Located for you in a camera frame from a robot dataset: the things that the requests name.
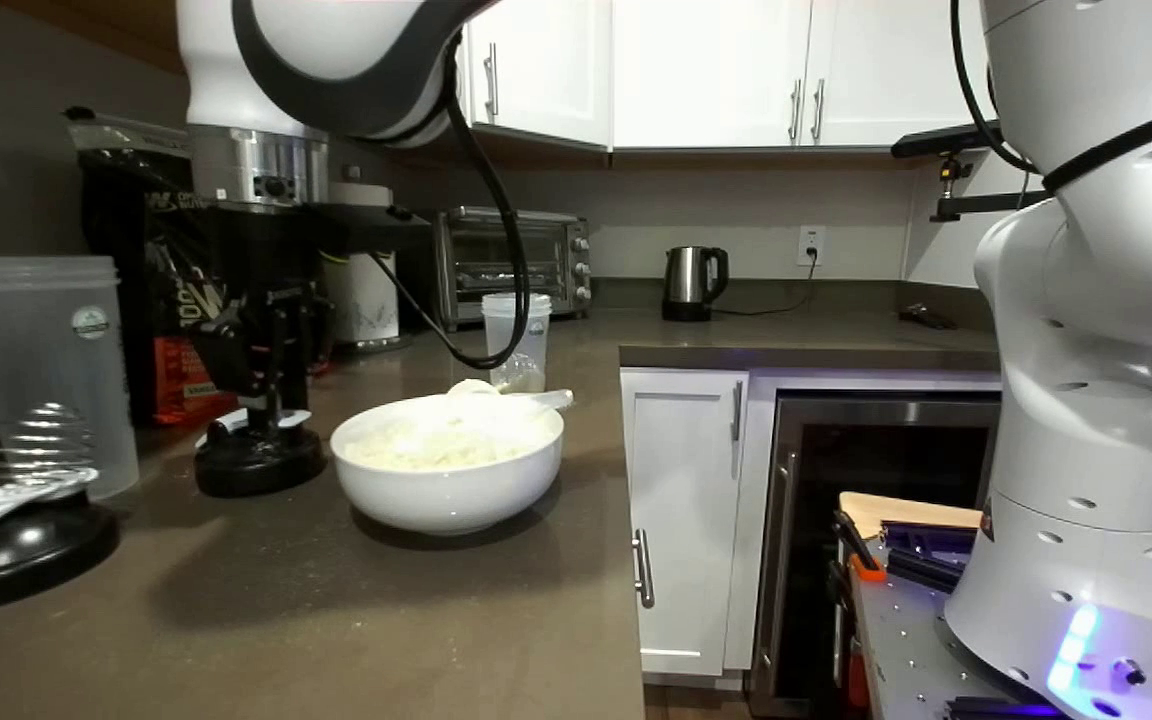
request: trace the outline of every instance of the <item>white bowl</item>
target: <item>white bowl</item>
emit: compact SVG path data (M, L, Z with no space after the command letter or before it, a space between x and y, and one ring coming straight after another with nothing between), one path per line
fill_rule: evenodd
M530 509L554 479L563 415L525 397L414 397L332 433L335 479L364 516L468 535Z

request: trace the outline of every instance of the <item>electric kettle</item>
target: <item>electric kettle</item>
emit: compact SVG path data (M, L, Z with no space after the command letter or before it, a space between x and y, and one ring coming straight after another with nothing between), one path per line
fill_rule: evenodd
M685 243L663 255L663 321L709 321L713 301L729 289L729 252Z

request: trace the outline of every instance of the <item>white wall outlet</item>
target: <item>white wall outlet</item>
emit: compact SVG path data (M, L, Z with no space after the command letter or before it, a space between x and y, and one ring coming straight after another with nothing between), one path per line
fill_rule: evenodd
M826 243L824 225L802 225L799 230L799 263L824 263L824 243Z

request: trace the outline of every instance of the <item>kitchen counter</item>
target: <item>kitchen counter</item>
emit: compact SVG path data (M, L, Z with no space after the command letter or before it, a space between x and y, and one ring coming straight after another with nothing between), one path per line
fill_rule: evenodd
M991 366L986 331L907 330L861 298L660 326L653 301L608 293L591 321L551 326L548 383L575 392L561 484L480 542L384 532L332 472L207 501L193 433L150 433L138 487L111 506L116 557L0 610L0 716L636 720L617 370ZM314 429L460 376L432 338L404 341L314 376Z

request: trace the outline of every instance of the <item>clear plastic container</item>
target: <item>clear plastic container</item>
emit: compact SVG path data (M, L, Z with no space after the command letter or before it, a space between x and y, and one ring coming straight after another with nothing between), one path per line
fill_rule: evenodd
M502 392L538 392L543 388L548 313L551 313L551 301L530 293L529 298L529 331L525 331L518 347L501 370L491 370L497 388L502 388ZM489 352L501 352L506 343L513 317L514 317L513 293L484 298Z
M90 501L138 479L108 255L0 255L0 443L96 465Z

